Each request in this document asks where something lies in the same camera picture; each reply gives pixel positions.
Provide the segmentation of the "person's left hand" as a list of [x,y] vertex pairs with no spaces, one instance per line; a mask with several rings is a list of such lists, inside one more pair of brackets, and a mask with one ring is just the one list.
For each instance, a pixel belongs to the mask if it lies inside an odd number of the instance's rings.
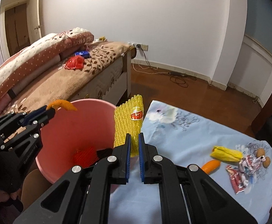
[[16,200],[20,194],[21,189],[18,189],[16,192],[13,192],[11,194],[0,190],[0,203],[7,202],[9,199]]

